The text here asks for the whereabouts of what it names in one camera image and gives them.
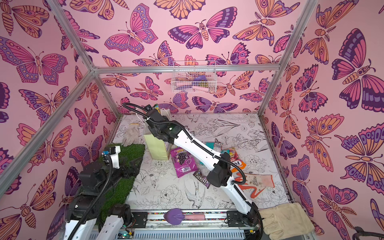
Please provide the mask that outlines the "purple grape gummy bag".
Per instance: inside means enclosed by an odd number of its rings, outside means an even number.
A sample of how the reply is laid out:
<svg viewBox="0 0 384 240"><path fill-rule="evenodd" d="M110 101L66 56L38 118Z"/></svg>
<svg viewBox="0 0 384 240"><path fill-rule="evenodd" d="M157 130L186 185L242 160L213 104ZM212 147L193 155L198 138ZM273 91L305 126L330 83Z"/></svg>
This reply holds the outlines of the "purple grape gummy bag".
<svg viewBox="0 0 384 240"><path fill-rule="evenodd" d="M178 178L198 170L194 156L183 148L171 150L170 155Z"/></svg>

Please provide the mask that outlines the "green fruit candy bag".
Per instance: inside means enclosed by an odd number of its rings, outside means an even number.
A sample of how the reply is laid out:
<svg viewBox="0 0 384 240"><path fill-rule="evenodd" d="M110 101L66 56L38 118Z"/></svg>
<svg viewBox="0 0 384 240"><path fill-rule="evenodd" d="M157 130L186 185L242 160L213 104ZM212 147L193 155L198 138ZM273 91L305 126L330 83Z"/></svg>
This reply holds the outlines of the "green fruit candy bag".
<svg viewBox="0 0 384 240"><path fill-rule="evenodd" d="M156 109L159 113L161 112L161 109L160 109L160 107L159 107L158 104L155 104L155 105L154 105L154 109Z"/></svg>

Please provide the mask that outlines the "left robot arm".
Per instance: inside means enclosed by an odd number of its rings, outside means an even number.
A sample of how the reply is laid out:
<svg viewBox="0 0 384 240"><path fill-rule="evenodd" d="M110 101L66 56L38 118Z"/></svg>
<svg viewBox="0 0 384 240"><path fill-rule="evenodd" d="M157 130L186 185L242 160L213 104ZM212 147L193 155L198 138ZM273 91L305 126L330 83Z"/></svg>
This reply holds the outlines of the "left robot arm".
<svg viewBox="0 0 384 240"><path fill-rule="evenodd" d="M80 173L81 186L69 205L63 240L88 240L107 201L106 194L122 179L136 177L143 159L120 162L120 146L105 148L102 161L87 165Z"/></svg>

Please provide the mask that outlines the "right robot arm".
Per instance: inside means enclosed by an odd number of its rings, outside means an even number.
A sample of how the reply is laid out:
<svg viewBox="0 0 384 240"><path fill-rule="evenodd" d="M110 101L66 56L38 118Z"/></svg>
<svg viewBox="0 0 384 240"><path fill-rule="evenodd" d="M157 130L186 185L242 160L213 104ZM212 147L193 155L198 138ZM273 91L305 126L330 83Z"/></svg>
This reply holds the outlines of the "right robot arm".
<svg viewBox="0 0 384 240"><path fill-rule="evenodd" d="M185 126L177 121L171 121L150 105L143 108L132 103L123 103L122 107L142 116L155 138L186 150L202 162L210 171L207 176L208 182L223 189L240 213L241 222L260 232L263 230L259 208L240 188L246 184L246 175L230 161L229 154L210 149L195 138Z"/></svg>

